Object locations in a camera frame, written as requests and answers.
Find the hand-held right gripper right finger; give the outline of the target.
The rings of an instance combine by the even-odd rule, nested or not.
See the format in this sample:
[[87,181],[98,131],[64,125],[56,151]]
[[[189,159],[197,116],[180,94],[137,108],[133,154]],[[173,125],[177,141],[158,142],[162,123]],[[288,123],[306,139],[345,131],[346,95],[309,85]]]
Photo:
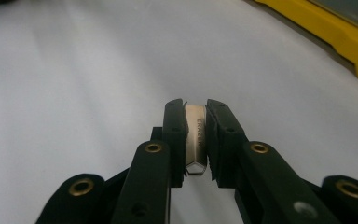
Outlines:
[[219,188],[236,187],[237,151],[247,137],[229,106],[209,99],[206,105],[206,148],[212,172]]

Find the yellow black drawer organizer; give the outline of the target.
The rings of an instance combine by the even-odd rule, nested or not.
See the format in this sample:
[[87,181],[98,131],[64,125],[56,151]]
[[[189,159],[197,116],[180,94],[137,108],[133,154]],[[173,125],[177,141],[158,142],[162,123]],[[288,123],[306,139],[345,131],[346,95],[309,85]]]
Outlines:
[[354,64],[358,76],[358,25],[341,19],[311,0],[255,0],[320,37]]

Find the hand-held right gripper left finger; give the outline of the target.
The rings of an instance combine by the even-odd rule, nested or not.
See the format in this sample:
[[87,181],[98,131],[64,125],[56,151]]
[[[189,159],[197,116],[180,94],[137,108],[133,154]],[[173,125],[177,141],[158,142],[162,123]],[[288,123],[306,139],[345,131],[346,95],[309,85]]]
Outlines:
[[170,148],[171,187],[183,186],[186,172],[186,139],[188,134],[185,104],[182,99],[169,101],[164,107],[161,127],[154,127],[152,140],[165,142]]

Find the white eraser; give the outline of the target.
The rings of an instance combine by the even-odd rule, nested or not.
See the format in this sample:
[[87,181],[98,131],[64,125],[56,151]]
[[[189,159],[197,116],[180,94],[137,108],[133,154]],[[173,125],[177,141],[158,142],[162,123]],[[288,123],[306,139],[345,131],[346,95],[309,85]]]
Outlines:
[[186,172],[189,175],[203,175],[207,167],[205,149],[205,107],[186,105],[187,138],[186,138]]

